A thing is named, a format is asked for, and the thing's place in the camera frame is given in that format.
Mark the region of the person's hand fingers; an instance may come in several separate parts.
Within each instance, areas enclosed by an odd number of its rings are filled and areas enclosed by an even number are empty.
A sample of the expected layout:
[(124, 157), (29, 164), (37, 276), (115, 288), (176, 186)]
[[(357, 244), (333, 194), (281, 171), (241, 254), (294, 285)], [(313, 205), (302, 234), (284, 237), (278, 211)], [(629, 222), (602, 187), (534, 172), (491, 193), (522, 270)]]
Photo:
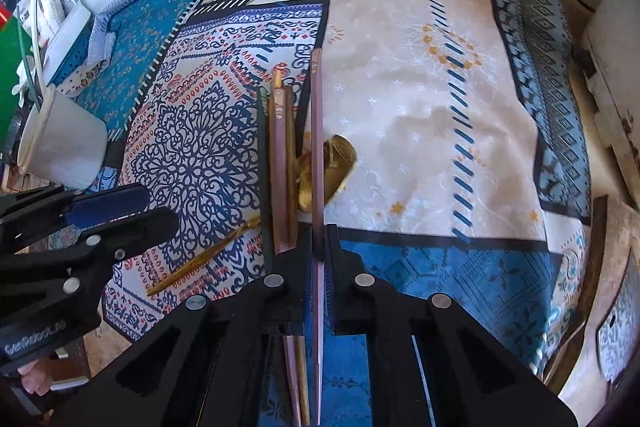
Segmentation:
[(34, 393), (42, 397), (50, 389), (52, 384), (51, 360), (42, 358), (32, 361), (17, 369), (21, 376), (21, 384), (30, 395)]

